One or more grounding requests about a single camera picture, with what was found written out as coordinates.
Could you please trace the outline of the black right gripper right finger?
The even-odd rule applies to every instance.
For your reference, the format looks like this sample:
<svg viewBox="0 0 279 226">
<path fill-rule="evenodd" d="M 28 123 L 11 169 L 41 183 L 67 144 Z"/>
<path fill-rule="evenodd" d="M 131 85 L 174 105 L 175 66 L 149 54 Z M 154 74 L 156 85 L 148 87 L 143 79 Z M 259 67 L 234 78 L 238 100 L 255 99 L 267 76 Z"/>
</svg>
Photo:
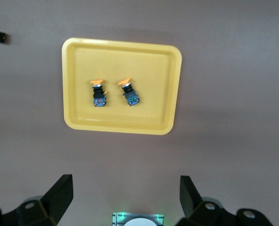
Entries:
<svg viewBox="0 0 279 226">
<path fill-rule="evenodd" d="M 189 176 L 180 177 L 180 203 L 185 217 L 177 226 L 236 226 L 236 216 L 215 201 L 205 201 Z"/>
</svg>

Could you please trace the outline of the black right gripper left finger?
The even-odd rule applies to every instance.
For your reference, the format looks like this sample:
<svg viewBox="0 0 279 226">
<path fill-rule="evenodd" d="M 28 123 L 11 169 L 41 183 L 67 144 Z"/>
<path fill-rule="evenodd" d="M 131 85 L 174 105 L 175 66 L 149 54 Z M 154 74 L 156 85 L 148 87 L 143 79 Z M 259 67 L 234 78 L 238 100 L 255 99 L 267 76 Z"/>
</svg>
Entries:
<svg viewBox="0 0 279 226">
<path fill-rule="evenodd" d="M 1 216 L 0 226 L 57 226 L 73 200 L 73 177 L 64 174 L 41 197 Z"/>
</svg>

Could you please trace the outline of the yellow button red-marked body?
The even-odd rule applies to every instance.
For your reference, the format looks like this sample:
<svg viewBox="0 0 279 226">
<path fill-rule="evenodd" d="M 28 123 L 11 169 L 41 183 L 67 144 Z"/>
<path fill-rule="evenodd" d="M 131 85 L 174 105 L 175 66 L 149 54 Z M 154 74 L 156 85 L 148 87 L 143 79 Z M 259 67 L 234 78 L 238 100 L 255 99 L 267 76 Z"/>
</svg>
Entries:
<svg viewBox="0 0 279 226">
<path fill-rule="evenodd" d="M 103 90 L 103 79 L 90 80 L 93 90 L 94 107 L 104 107 L 107 104 L 106 91 Z"/>
</svg>

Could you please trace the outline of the yellow button teal-marked body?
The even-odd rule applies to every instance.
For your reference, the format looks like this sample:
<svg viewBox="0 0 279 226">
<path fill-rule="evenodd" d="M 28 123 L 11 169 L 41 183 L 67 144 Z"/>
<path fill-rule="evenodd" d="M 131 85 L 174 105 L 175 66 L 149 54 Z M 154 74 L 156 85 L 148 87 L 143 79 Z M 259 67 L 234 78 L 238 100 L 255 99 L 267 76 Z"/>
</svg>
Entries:
<svg viewBox="0 0 279 226">
<path fill-rule="evenodd" d="M 121 86 L 123 90 L 123 96 L 126 99 L 126 102 L 129 106 L 134 106 L 140 103 L 140 98 L 137 92 L 133 89 L 131 79 L 126 78 L 118 82 L 118 85 Z"/>
</svg>

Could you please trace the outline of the brown table cover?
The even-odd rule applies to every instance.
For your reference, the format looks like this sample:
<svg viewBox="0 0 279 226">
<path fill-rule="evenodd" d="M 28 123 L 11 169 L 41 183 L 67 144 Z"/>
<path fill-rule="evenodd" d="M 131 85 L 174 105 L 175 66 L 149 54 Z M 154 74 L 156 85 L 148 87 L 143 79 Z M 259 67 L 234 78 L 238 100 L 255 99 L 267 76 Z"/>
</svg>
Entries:
<svg viewBox="0 0 279 226">
<path fill-rule="evenodd" d="M 72 174 L 60 226 L 110 226 L 117 211 L 183 217 L 180 176 L 235 213 L 279 226 L 279 0 L 0 0 L 0 208 Z M 176 46 L 182 69 L 166 135 L 69 128 L 63 43 Z"/>
</svg>

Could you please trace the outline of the yellow plastic tray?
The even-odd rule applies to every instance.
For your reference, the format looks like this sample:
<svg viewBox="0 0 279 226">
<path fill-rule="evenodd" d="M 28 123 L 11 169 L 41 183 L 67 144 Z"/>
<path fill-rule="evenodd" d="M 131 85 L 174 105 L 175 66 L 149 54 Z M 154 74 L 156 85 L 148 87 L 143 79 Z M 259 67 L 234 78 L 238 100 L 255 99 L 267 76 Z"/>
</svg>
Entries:
<svg viewBox="0 0 279 226">
<path fill-rule="evenodd" d="M 174 46 L 69 38 L 62 46 L 64 120 L 72 129 L 164 135 L 174 124 L 182 54 Z M 140 103 L 118 82 L 130 78 Z M 90 80 L 103 79 L 107 104 L 94 107 Z"/>
</svg>

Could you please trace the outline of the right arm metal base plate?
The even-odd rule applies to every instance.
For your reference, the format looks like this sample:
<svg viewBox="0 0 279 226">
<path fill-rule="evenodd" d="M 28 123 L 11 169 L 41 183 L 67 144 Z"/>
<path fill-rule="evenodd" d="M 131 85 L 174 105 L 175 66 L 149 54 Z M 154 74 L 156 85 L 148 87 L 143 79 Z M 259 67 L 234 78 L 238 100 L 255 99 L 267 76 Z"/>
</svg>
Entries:
<svg viewBox="0 0 279 226">
<path fill-rule="evenodd" d="M 164 226 L 164 215 L 114 212 L 112 226 Z"/>
</svg>

